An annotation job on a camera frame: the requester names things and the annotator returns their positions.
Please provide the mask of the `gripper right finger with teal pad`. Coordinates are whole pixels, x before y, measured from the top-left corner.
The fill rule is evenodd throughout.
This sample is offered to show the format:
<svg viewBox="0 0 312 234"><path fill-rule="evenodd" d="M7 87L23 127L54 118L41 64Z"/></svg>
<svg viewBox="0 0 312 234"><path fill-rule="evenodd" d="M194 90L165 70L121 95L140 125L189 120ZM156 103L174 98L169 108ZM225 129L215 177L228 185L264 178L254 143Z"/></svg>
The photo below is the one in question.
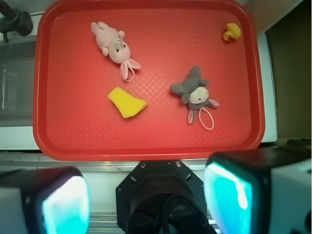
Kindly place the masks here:
<svg viewBox="0 0 312 234"><path fill-rule="evenodd" d="M204 194L224 234L309 234L312 152L295 146L216 152L207 159Z"/></svg>

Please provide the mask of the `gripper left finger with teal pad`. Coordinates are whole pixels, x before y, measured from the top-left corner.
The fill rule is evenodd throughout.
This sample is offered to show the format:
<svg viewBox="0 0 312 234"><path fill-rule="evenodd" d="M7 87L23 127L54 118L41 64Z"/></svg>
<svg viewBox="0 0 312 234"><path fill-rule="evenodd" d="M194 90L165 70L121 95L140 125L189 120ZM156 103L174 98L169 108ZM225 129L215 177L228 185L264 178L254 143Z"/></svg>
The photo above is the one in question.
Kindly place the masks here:
<svg viewBox="0 0 312 234"><path fill-rule="evenodd" d="M90 213L89 185L76 167L0 174L2 234L85 234Z"/></svg>

